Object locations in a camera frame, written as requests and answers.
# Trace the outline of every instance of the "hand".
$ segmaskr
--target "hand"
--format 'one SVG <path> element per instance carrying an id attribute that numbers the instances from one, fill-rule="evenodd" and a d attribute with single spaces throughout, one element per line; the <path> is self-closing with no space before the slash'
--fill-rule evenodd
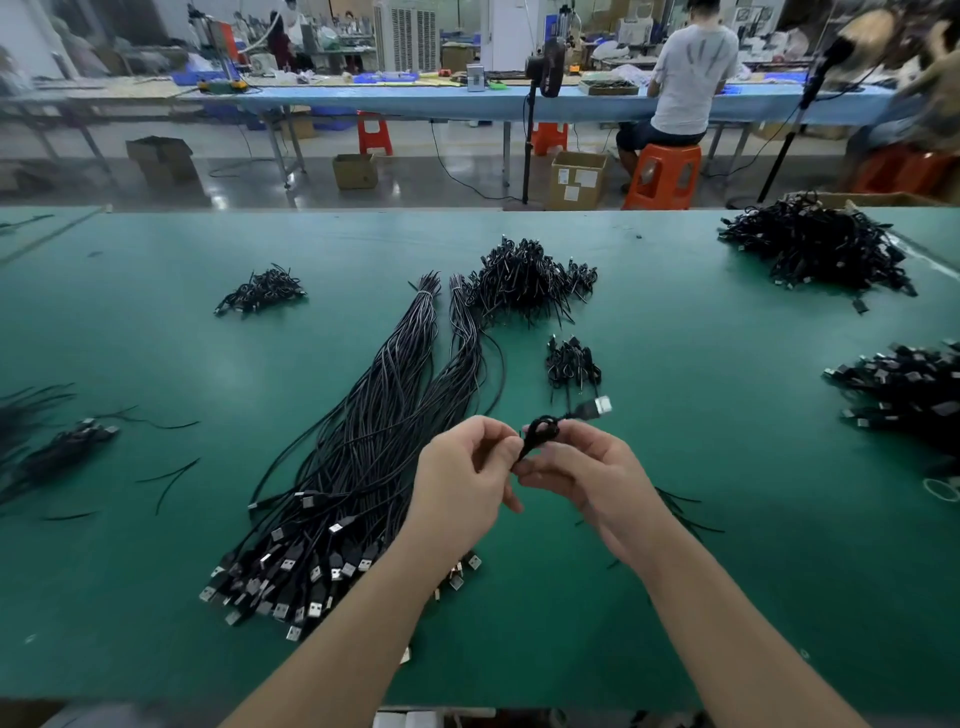
<path id="1" fill-rule="evenodd" d="M 576 420 L 561 420 L 557 439 L 516 463 L 514 473 L 520 485 L 568 498 L 611 553 L 641 575 L 674 522 L 630 447 Z"/>
<path id="2" fill-rule="evenodd" d="M 420 451 L 403 530 L 454 566 L 496 521 L 500 503 L 523 506 L 509 484 L 523 441 L 507 425 L 471 417 Z"/>

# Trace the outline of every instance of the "label on box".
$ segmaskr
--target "label on box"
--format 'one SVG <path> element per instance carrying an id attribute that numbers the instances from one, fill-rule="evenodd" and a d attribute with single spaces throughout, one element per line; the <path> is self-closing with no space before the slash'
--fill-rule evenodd
<path id="1" fill-rule="evenodd" d="M 578 169 L 574 182 L 581 187 L 595 187 L 597 185 L 597 171 L 595 169 Z"/>

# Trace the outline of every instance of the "green workbench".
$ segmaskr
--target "green workbench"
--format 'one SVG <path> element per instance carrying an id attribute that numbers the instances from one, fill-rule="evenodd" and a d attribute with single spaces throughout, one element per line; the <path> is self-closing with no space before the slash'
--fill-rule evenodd
<path id="1" fill-rule="evenodd" d="M 926 210 L 931 232 L 954 212 Z M 0 267 L 0 394 L 73 381 L 80 396 L 58 423 L 133 404 L 160 423 L 202 421 L 122 425 L 73 476 L 6 509 L 0 695 L 232 701 L 256 686 L 292 648 L 283 628 L 230 628 L 197 599 L 248 528 L 254 483 L 369 365 L 412 299 L 408 280 L 466 274 L 506 233 L 600 278 L 573 306 L 576 326 L 492 331 L 507 364 L 494 416 L 519 427 L 563 411 L 543 357 L 551 333 L 576 333 L 612 399 L 603 427 L 655 483 L 703 501 L 691 517 L 727 531 L 708 548 L 813 666 L 863 711 L 957 711 L 960 509 L 921 487 L 935 452 L 840 422 L 845 400 L 821 372 L 891 341 L 957 336 L 960 282 L 912 257 L 920 296 L 878 288 L 858 316 L 836 291 L 772 285 L 717 241 L 722 214 L 102 213 Z M 293 268 L 307 302 L 212 315 L 271 262 Z M 447 302 L 444 286 L 438 358 Z M 134 481 L 197 457 L 155 517 L 163 483 Z M 388 699 L 695 704 L 640 583 L 608 570 L 566 503 L 521 495 L 526 513 L 504 513 L 477 548 L 482 569 L 427 606 Z M 101 512 L 36 518 L 88 510 Z"/>

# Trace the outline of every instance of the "red plastic stool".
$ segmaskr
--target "red plastic stool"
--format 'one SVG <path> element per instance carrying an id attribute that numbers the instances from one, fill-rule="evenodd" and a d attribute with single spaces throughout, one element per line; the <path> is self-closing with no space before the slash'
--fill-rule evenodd
<path id="1" fill-rule="evenodd" d="M 357 136 L 360 138 L 360 154 L 365 155 L 368 149 L 383 149 L 387 157 L 394 155 L 394 145 L 390 143 L 390 132 L 387 130 L 387 122 L 383 119 L 376 120 L 376 131 L 368 132 L 367 123 L 364 116 L 378 116 L 379 114 L 367 113 L 366 111 L 357 111 L 360 118 L 357 120 Z"/>
<path id="2" fill-rule="evenodd" d="M 561 131 L 558 124 L 541 121 L 534 129 L 534 154 L 543 157 L 550 147 L 563 147 L 566 151 L 566 124 Z"/>
<path id="3" fill-rule="evenodd" d="M 640 152 L 634 178 L 627 191 L 627 199 L 620 209 L 690 209 L 700 172 L 700 147 L 661 147 L 647 144 Z M 643 181 L 646 162 L 657 163 L 654 176 Z M 680 175 L 689 165 L 690 179 L 686 187 L 678 187 Z"/>
<path id="4" fill-rule="evenodd" d="M 874 152 L 860 165 L 853 192 L 926 195 L 937 186 L 954 159 L 952 155 L 922 152 L 908 144 L 892 144 Z"/>

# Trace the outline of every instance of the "dark shorts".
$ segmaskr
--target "dark shorts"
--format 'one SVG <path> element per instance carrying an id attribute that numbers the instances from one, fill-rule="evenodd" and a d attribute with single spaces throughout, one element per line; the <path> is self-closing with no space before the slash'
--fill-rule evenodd
<path id="1" fill-rule="evenodd" d="M 659 144 L 661 147 L 692 147 L 704 138 L 704 130 L 695 134 L 675 134 L 661 132 L 649 121 L 623 122 L 616 133 L 616 146 L 620 149 L 636 152 L 647 144 Z"/>

